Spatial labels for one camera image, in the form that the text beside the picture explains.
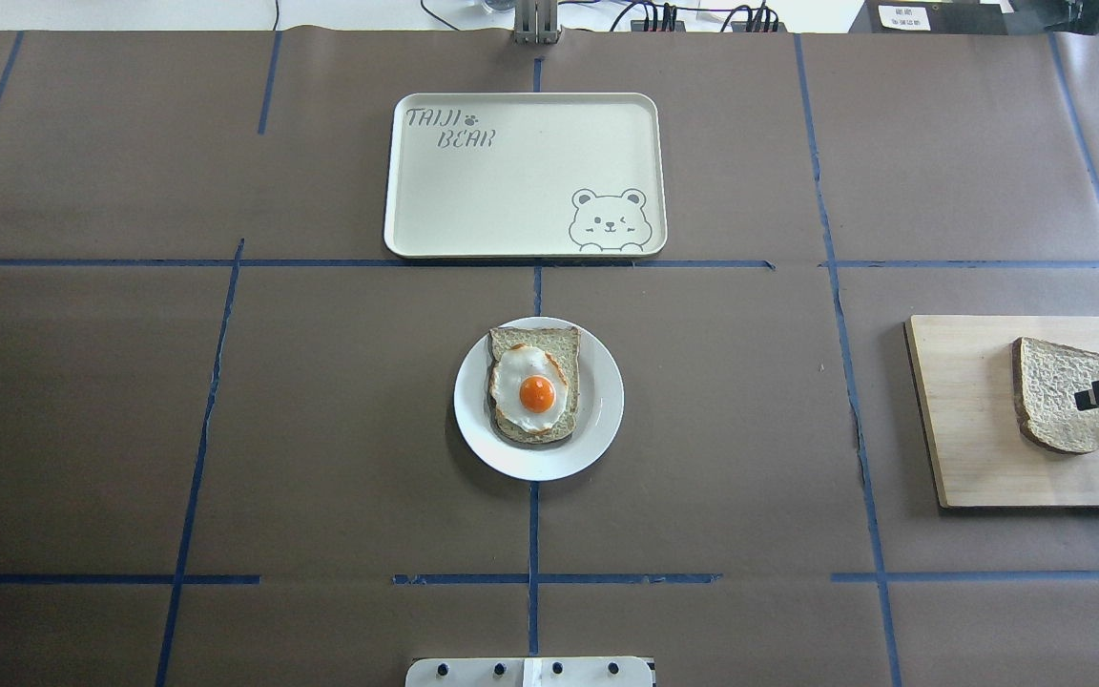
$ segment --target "white bracket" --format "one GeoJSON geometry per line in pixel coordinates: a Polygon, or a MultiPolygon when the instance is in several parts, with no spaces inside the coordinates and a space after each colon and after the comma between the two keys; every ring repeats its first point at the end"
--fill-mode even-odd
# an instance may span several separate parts
{"type": "Polygon", "coordinates": [[[515,0],[515,43],[558,43],[558,0],[515,0]]]}
{"type": "Polygon", "coordinates": [[[406,687],[655,687],[654,666],[637,656],[421,660],[406,687]]]}

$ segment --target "bear drawing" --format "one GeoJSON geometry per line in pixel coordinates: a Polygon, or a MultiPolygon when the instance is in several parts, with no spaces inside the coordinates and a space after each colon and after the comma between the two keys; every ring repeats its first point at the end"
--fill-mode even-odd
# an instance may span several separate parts
{"type": "Polygon", "coordinates": [[[575,221],[570,222],[570,240],[579,252],[637,252],[651,241],[651,222],[642,213],[647,197],[637,188],[628,188],[620,196],[597,196],[580,188],[571,197],[575,221]]]}

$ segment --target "wooden cutting board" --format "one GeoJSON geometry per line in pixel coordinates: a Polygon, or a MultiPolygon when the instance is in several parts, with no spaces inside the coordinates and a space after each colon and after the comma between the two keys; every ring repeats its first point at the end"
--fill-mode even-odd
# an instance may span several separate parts
{"type": "Polygon", "coordinates": [[[939,502],[1099,506],[1099,448],[1047,452],[1020,433],[1011,343],[1034,336],[1099,352],[1099,318],[913,315],[907,322],[939,502]]]}

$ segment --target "egg white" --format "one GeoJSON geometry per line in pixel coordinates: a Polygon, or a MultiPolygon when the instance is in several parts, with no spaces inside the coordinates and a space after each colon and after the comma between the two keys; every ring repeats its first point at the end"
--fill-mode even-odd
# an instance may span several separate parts
{"type": "Polygon", "coordinates": [[[523,343],[502,353],[489,383],[495,412],[529,434],[544,434],[558,422],[567,409],[567,375],[563,374],[558,362],[550,353],[523,343]],[[533,413],[520,401],[520,386],[533,375],[550,379],[553,387],[553,405],[544,413],[533,413]]]}

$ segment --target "orange yolk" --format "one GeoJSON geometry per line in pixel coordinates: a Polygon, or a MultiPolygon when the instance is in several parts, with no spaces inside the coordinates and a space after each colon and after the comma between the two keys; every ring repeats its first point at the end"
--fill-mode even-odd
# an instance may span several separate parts
{"type": "Polygon", "coordinates": [[[520,384],[520,403],[535,413],[544,413],[553,406],[553,384],[550,379],[533,375],[520,384]]]}

